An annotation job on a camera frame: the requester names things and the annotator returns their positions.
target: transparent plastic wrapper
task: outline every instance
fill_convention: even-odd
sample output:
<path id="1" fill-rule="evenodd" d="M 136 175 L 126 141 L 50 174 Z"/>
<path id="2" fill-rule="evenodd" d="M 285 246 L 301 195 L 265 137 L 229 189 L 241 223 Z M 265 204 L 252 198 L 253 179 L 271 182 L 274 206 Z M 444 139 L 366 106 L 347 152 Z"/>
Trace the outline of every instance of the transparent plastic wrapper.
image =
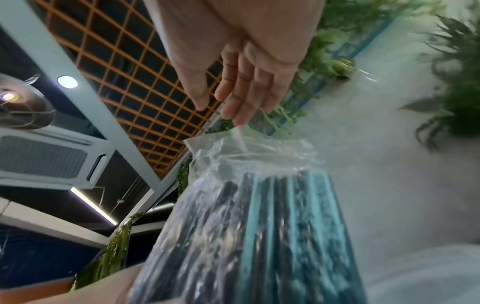
<path id="1" fill-rule="evenodd" d="M 186 141 L 179 198 L 129 303 L 366 303 L 313 146 L 235 128 Z"/>

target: white wall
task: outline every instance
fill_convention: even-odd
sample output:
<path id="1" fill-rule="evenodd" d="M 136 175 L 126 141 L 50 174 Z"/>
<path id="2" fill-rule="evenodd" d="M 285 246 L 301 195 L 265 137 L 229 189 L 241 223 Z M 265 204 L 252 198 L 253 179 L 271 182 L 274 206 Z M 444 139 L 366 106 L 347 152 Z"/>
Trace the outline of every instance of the white wall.
<path id="1" fill-rule="evenodd" d="M 414 138 L 429 116 L 398 109 L 440 84 L 418 59 L 429 48 L 415 34 L 436 22 L 396 21 L 356 58 L 372 75 L 323 90 L 304 107 L 307 117 L 286 125 L 293 135 L 282 136 L 317 146 L 364 277 L 421 249 L 480 241 L 480 141 L 440 140 L 432 154 Z"/>

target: air conditioner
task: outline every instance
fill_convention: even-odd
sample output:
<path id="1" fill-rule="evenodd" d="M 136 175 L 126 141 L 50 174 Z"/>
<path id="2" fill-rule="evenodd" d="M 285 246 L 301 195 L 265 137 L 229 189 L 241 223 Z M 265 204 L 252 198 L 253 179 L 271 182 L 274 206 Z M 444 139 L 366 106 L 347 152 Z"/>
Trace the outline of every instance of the air conditioner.
<path id="1" fill-rule="evenodd" d="M 55 126 L 0 127 L 0 185 L 94 188 L 114 151 L 107 140 Z"/>

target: white round object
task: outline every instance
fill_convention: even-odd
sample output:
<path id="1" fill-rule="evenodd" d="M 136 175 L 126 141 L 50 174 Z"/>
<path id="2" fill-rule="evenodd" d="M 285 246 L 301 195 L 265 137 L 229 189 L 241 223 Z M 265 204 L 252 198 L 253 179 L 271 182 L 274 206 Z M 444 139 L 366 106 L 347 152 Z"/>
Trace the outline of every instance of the white round object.
<path id="1" fill-rule="evenodd" d="M 370 304 L 478 304 L 480 246 L 422 251 L 371 278 L 365 280 Z"/>
<path id="2" fill-rule="evenodd" d="M 64 75 L 58 78 L 58 83 L 67 89 L 73 89 L 79 86 L 79 82 L 72 76 Z"/>

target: orange grid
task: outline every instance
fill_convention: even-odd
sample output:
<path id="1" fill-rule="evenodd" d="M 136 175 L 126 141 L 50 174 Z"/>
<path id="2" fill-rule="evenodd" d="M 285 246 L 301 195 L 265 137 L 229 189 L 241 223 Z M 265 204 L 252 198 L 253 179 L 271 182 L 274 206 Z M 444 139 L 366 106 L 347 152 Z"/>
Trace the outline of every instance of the orange grid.
<path id="1" fill-rule="evenodd" d="M 90 80 L 154 171 L 180 160 L 220 102 L 198 112 L 167 58 L 143 0 L 33 0 L 48 29 Z M 212 100 L 221 62 L 208 71 Z"/>

